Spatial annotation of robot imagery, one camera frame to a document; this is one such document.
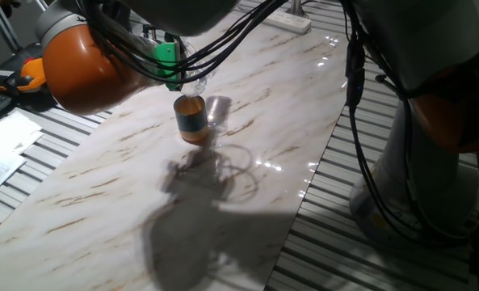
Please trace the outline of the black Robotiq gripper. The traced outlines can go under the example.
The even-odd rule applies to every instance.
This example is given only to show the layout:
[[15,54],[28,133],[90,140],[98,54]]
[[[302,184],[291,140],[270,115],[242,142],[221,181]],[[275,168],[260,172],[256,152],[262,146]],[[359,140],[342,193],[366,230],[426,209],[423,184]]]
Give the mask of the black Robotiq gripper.
[[[176,36],[176,40],[179,44],[179,62],[183,62],[187,58],[186,45],[183,43],[183,39],[180,36]],[[186,77],[186,71],[181,71],[179,77],[184,79]]]

